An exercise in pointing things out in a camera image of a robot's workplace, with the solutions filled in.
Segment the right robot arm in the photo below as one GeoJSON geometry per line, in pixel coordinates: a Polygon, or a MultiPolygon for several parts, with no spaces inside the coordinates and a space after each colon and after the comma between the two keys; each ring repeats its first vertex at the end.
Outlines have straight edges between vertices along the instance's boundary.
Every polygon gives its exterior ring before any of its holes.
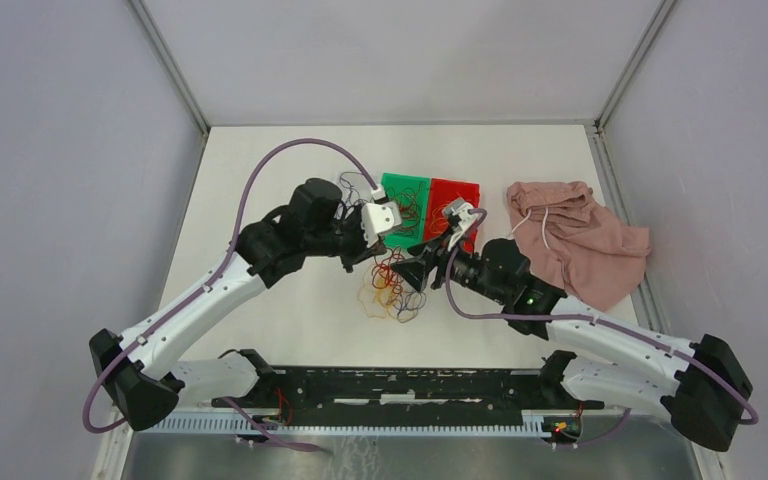
{"type": "Polygon", "coordinates": [[[730,448],[738,427],[760,420],[750,403],[753,386],[725,340],[706,334],[691,341],[625,324],[534,276],[512,240],[468,253],[434,239],[392,269],[418,291],[450,293],[459,285],[501,305],[489,319],[569,346],[547,359],[537,382],[551,408],[575,399],[637,410],[717,452],[730,448]]]}

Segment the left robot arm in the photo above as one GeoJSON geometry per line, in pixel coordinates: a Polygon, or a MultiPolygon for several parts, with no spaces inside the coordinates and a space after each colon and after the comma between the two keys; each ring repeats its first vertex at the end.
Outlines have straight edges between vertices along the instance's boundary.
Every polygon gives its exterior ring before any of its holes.
{"type": "Polygon", "coordinates": [[[378,187],[371,200],[346,207],[341,189],[321,178],[297,186],[289,202],[238,230],[219,262],[172,303],[115,333],[89,341],[97,379],[134,431],[154,427],[184,402],[219,397],[267,404],[274,379],[237,353],[229,359],[182,361],[182,355],[229,313],[299,271],[309,257],[340,260],[346,272],[384,252],[400,226],[398,208],[378,187]]]}

